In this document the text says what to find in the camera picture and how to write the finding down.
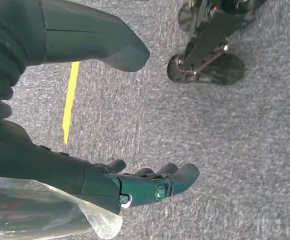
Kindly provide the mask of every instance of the green robotic hand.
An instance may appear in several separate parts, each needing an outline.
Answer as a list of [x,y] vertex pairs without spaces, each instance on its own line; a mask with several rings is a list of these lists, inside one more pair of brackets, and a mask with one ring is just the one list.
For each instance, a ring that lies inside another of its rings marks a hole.
[[21,126],[5,120],[2,100],[28,66],[100,60],[125,72],[143,68],[149,50],[118,17],[66,0],[0,0],[0,177],[51,185],[113,213],[182,193],[199,175],[193,164],[167,164],[119,174],[126,165],[92,164],[33,144]]

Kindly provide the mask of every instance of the screw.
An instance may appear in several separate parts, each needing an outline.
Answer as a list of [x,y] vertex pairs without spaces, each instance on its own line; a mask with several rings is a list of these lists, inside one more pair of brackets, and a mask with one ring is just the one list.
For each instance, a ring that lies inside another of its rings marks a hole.
[[120,195],[119,196],[119,202],[121,204],[127,204],[128,202],[128,197],[125,195]]
[[164,197],[165,197],[165,189],[162,186],[158,187],[157,190],[156,191],[155,198],[157,201],[160,202],[163,200]]

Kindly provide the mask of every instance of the plastic bag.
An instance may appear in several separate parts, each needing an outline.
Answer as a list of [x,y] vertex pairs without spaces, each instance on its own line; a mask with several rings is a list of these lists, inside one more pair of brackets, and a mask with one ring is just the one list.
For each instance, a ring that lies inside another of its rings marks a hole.
[[36,180],[0,177],[0,240],[49,240],[89,231],[116,236],[122,219]]

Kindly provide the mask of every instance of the yellow line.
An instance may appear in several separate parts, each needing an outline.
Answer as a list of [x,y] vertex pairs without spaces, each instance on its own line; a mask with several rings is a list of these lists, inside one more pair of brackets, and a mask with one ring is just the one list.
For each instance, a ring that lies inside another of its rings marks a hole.
[[72,108],[74,104],[79,69],[79,61],[72,63],[70,77],[68,83],[67,97],[66,98],[65,111],[63,112],[63,118],[63,141],[65,142],[65,144],[67,144],[69,142],[70,128],[71,126],[72,120]]

